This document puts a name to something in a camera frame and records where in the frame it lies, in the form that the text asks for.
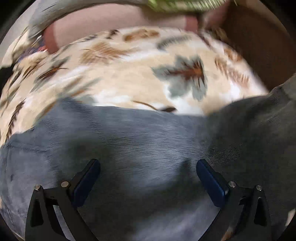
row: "blue gripper pad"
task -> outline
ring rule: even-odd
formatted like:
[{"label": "blue gripper pad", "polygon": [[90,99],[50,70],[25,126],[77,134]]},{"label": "blue gripper pad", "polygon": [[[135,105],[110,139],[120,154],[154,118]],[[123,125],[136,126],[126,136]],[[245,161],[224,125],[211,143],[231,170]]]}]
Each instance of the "blue gripper pad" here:
[{"label": "blue gripper pad", "polygon": [[86,168],[87,171],[82,171],[84,173],[81,176],[81,180],[73,190],[72,206],[74,208],[83,206],[87,196],[89,195],[89,192],[91,191],[101,171],[100,162],[96,159],[92,159]]},{"label": "blue gripper pad", "polygon": [[226,180],[220,173],[215,172],[205,159],[201,159],[197,162],[196,173],[213,204],[216,207],[222,208],[225,205],[229,191]]}]

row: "pink cloth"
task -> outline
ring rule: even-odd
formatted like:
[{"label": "pink cloth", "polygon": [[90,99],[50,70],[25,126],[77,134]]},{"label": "pink cloth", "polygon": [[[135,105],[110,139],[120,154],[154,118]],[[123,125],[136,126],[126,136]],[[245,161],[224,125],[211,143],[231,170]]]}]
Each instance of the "pink cloth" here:
[{"label": "pink cloth", "polygon": [[56,20],[45,29],[43,36],[48,51],[54,53],[60,47],[96,32],[136,26],[198,29],[194,15],[156,13],[145,6],[100,4]]}]

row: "pink pillow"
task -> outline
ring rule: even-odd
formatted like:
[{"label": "pink pillow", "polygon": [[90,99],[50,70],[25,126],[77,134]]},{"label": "pink pillow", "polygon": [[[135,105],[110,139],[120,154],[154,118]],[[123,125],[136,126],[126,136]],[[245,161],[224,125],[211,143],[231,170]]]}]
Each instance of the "pink pillow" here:
[{"label": "pink pillow", "polygon": [[149,7],[100,4],[72,12],[48,26],[43,33],[49,53],[100,31],[136,26],[174,27],[196,32],[196,16],[156,13]]}]

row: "gray fabric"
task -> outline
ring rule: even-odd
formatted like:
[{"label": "gray fabric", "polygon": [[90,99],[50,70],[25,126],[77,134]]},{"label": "gray fabric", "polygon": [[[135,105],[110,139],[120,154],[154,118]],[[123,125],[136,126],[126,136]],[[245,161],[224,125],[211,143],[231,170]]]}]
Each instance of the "gray fabric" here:
[{"label": "gray fabric", "polygon": [[103,3],[145,4],[147,0],[40,0],[29,21],[29,38],[36,36],[54,20],[75,10]]},{"label": "gray fabric", "polygon": [[209,117],[64,99],[1,147],[1,214],[24,236],[33,186],[57,186],[97,158],[102,174],[79,212],[99,240],[196,241],[218,212],[195,173],[206,158],[226,180],[261,184],[272,223],[285,222],[296,197],[295,93],[292,78]]}]

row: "leaf-patterned fabric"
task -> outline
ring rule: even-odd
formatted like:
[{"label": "leaf-patterned fabric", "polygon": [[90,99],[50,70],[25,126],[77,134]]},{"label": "leaf-patterned fabric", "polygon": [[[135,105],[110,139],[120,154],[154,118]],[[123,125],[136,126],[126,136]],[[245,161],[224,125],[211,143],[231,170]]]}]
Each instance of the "leaf-patterned fabric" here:
[{"label": "leaf-patterned fabric", "polygon": [[241,55],[206,33],[158,27],[99,32],[16,66],[0,99],[0,145],[65,97],[93,106],[207,115],[267,93]]}]

